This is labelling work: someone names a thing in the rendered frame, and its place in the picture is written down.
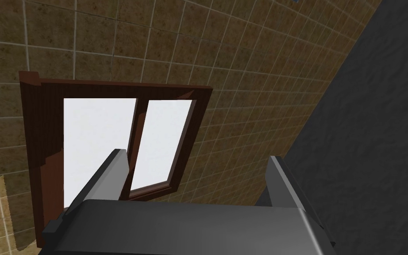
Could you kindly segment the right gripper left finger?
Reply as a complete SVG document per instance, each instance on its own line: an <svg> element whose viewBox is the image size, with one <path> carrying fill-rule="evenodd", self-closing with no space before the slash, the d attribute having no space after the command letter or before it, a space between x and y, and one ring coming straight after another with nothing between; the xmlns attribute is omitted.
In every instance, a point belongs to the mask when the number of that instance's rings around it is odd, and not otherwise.
<svg viewBox="0 0 408 255"><path fill-rule="evenodd" d="M129 173L127 150L114 149L81 189L65 214L85 200L118 200Z"/></svg>

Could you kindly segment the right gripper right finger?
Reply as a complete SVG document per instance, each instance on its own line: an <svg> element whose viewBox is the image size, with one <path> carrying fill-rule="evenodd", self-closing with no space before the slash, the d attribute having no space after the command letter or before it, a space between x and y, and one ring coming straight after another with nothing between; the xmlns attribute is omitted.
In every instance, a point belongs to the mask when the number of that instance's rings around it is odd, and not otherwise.
<svg viewBox="0 0 408 255"><path fill-rule="evenodd" d="M276 156L268 159L265 181L266 187L256 201L256 206L306 210Z"/></svg>

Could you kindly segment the brown framed window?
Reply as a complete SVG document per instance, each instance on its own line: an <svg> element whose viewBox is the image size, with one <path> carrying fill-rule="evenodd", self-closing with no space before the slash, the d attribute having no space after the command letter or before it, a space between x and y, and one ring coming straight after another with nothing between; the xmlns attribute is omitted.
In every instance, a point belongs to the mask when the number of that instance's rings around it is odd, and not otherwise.
<svg viewBox="0 0 408 255"><path fill-rule="evenodd" d="M41 78L20 71L24 136L37 247L115 151L124 170L117 200L148 201L178 190L213 89Z"/></svg>

